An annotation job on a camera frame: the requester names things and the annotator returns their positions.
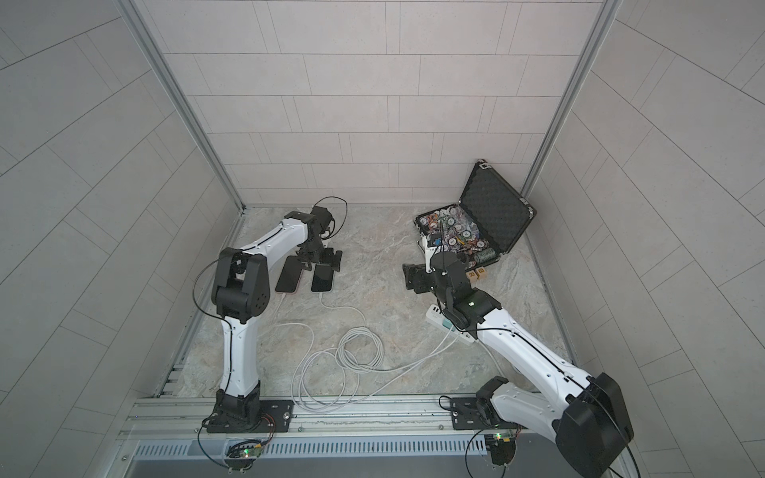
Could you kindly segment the green case phone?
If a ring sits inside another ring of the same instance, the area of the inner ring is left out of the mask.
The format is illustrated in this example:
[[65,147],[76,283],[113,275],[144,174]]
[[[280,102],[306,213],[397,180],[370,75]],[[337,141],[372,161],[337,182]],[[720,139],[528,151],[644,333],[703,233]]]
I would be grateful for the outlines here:
[[317,264],[314,269],[311,291],[330,292],[334,285],[335,270],[330,265]]

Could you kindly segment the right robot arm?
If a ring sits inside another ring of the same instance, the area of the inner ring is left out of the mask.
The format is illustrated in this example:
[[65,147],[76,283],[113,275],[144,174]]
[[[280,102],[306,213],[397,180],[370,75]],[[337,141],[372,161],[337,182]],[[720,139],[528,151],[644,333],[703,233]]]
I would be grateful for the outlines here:
[[487,427],[513,422],[549,439],[583,477],[603,476],[629,451],[634,428],[623,392],[608,374],[592,376],[552,352],[497,299],[473,287],[451,252],[406,264],[402,272],[406,288],[434,295],[458,332],[498,352],[535,386],[526,392],[501,376],[484,384],[476,405]]

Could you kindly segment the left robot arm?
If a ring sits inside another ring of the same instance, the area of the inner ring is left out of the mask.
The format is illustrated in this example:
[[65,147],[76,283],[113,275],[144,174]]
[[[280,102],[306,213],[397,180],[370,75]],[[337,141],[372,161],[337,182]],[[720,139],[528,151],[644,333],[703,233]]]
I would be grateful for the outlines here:
[[341,271],[343,252],[325,245],[342,226],[329,209],[291,211],[263,237],[242,248],[224,248],[215,268],[211,302],[224,331],[224,365],[214,413],[241,419],[259,410],[258,321],[271,293],[293,293],[303,271],[313,273],[312,290],[329,292]]

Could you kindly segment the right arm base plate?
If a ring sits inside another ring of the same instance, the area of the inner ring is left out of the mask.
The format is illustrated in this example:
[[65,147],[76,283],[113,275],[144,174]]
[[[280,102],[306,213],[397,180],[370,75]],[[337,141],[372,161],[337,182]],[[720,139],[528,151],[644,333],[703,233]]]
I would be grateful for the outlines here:
[[486,400],[441,396],[439,406],[449,413],[454,430],[515,429],[517,424],[501,419]]

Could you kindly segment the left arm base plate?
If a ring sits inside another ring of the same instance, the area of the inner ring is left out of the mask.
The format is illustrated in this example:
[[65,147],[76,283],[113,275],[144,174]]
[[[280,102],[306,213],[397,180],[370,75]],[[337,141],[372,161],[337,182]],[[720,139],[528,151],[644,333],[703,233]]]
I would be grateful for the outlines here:
[[241,414],[215,411],[204,428],[208,433],[283,433],[289,430],[293,412],[292,400],[260,400]]

